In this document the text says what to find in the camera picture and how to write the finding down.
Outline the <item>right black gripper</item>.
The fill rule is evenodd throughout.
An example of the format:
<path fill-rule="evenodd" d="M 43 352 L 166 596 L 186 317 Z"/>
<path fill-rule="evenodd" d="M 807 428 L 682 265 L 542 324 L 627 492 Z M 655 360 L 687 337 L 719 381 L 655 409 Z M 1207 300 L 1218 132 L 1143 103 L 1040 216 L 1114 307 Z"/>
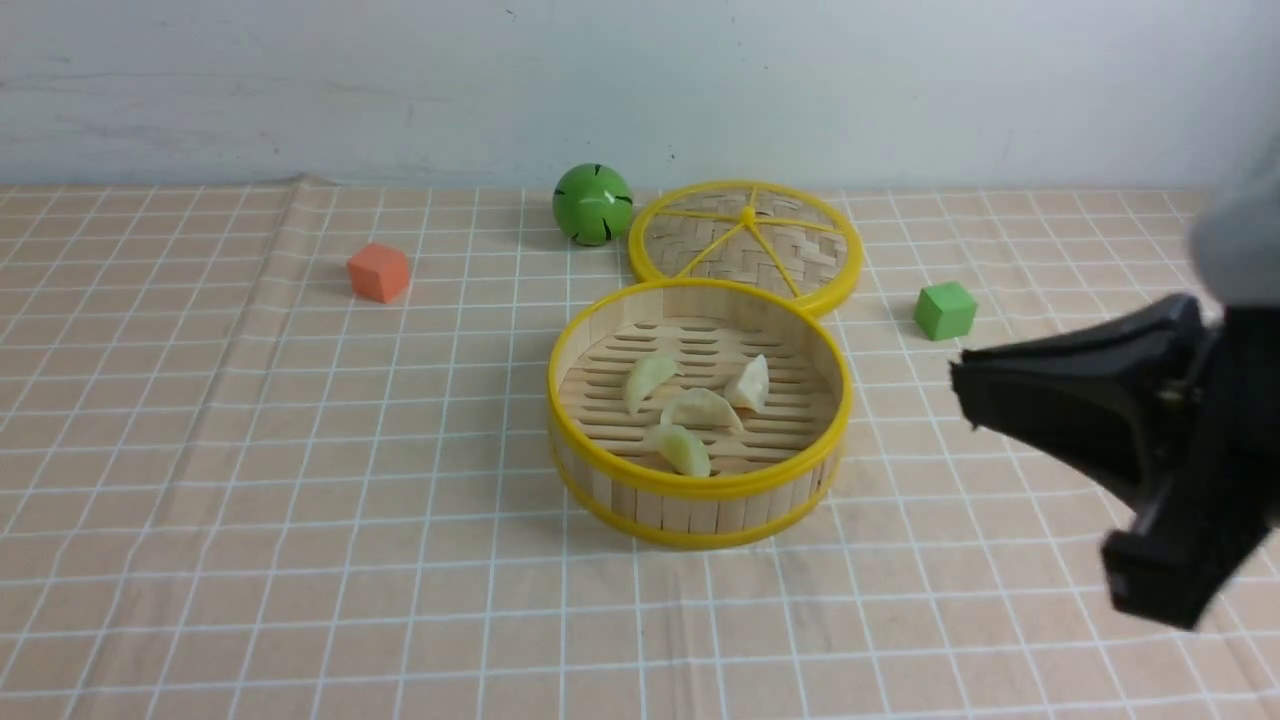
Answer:
<path fill-rule="evenodd" d="M 1275 528 L 1277 309 L 1229 307 L 1206 338 L 1188 293 L 1098 325 L 965 350 L 963 416 L 1123 501 L 1155 495 L 1101 560 L 1112 607 L 1193 632 Z"/>

